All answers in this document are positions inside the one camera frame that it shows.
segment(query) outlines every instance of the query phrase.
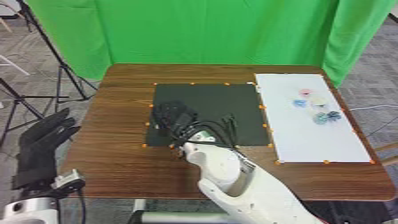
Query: blue object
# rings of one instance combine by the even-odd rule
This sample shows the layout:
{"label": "blue object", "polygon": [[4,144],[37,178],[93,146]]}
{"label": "blue object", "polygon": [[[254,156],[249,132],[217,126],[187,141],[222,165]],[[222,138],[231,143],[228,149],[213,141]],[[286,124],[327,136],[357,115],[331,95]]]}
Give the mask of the blue object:
{"label": "blue object", "polygon": [[327,116],[327,114],[320,112],[320,113],[315,115],[313,120],[315,120],[315,123],[316,123],[316,124],[325,124],[327,121],[329,121],[329,116]]}
{"label": "blue object", "polygon": [[329,121],[338,121],[341,119],[341,115],[338,111],[331,111],[327,114]]}
{"label": "blue object", "polygon": [[306,107],[306,106],[308,106],[308,101],[306,101],[306,100],[295,100],[295,101],[293,101],[293,105],[295,105],[297,107]]}

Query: light stand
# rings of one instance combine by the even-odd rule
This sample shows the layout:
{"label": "light stand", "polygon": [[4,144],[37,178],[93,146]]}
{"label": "light stand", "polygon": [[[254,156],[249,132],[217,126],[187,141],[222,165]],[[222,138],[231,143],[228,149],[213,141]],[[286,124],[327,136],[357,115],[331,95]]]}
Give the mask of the light stand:
{"label": "light stand", "polygon": [[[68,98],[68,96],[23,96],[23,95],[18,94],[16,90],[13,89],[13,87],[9,86],[9,84],[7,84],[7,82],[2,78],[0,78],[0,85],[4,86],[4,88],[7,90],[5,93],[13,97],[13,100],[14,100],[13,101],[13,107],[11,107],[11,113],[9,113],[9,119],[7,119],[5,127],[4,127],[2,139],[0,139],[0,148],[2,148],[7,133],[45,118],[45,115],[41,114],[41,112],[37,111],[37,109],[34,108],[34,106],[30,105],[30,103],[27,102],[25,99],[57,99],[57,98]],[[29,109],[30,113],[36,116],[36,119],[11,128],[11,123],[13,123],[13,118],[14,118],[18,105],[25,106],[25,108]]]}
{"label": "light stand", "polygon": [[[55,96],[55,100],[57,100],[57,102],[55,102],[55,112],[57,112],[61,103],[66,103],[69,101],[85,101],[85,100],[91,99],[93,96],[87,97],[84,89],[78,86],[78,82],[77,82],[75,77],[73,77],[73,69],[71,69],[69,65],[66,64],[66,62],[64,62],[64,60],[61,58],[61,55],[59,55],[59,52],[55,50],[53,44],[50,42],[46,33],[45,33],[43,29],[41,29],[39,22],[37,22],[37,20],[34,18],[30,7],[29,7],[27,3],[23,2],[23,0],[16,0],[16,1],[20,2],[20,5],[21,5],[21,11],[23,11],[23,15],[27,17],[29,23],[34,25],[34,27],[36,27],[36,29],[39,31],[41,38],[43,38],[43,40],[46,42],[46,46],[48,46],[48,48],[52,50],[53,56],[55,56],[57,61],[59,61],[59,79],[57,79],[57,93],[55,93],[57,94],[57,96]],[[61,86],[62,72],[66,73],[66,76],[68,76],[68,78],[71,80],[73,86],[75,86],[75,88],[78,90],[78,94],[80,94],[80,97],[82,97],[78,100],[68,100],[68,101],[61,101],[59,100],[61,99],[61,87],[62,87]],[[89,85],[89,87],[94,90],[98,90],[96,86],[89,83],[89,81],[82,77],[78,77],[78,79],[84,81],[84,83]]]}

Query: wall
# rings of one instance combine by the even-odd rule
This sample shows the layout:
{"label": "wall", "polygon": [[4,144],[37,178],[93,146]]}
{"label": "wall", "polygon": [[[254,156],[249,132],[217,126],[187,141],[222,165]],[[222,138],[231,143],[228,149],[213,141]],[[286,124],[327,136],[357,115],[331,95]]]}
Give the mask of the wall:
{"label": "wall", "polygon": [[[16,0],[2,0],[2,1],[7,3],[7,5],[13,7],[16,11],[21,10],[20,3],[16,2]],[[13,10],[5,6],[0,5],[0,16],[13,16],[13,15],[14,15]]]}

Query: green screen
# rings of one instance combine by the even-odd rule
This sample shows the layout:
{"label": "green screen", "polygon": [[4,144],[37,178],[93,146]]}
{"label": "green screen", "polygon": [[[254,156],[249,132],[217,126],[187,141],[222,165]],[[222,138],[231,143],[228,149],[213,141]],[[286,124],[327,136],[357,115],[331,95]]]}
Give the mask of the green screen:
{"label": "green screen", "polygon": [[114,63],[316,65],[341,84],[396,0],[29,0],[77,75]]}

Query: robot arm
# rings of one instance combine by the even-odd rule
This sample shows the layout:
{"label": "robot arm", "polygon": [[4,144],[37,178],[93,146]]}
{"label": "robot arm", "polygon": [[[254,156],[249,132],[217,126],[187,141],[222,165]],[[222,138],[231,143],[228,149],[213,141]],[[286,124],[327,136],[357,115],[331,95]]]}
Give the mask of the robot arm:
{"label": "robot arm", "polygon": [[[171,107],[180,108],[174,116],[167,114]],[[217,135],[196,125],[197,114],[187,106],[171,102],[155,107],[155,120],[160,128],[174,130],[171,136],[180,150],[188,162],[201,168],[199,189],[235,220],[245,224],[322,224],[283,182],[238,150],[217,144]],[[240,180],[244,186],[231,194]]]}
{"label": "robot arm", "polygon": [[84,188],[77,170],[57,176],[55,150],[80,129],[68,116],[69,110],[64,109],[21,134],[13,177],[13,190],[21,190],[21,194],[18,201],[5,206],[0,224],[57,224],[59,200]]}
{"label": "robot arm", "polygon": [[[194,143],[185,143],[181,150],[188,162],[201,167],[199,189],[236,221],[247,224],[323,223],[283,182],[240,154],[228,148]],[[244,188],[236,196],[229,196],[242,175]]]}

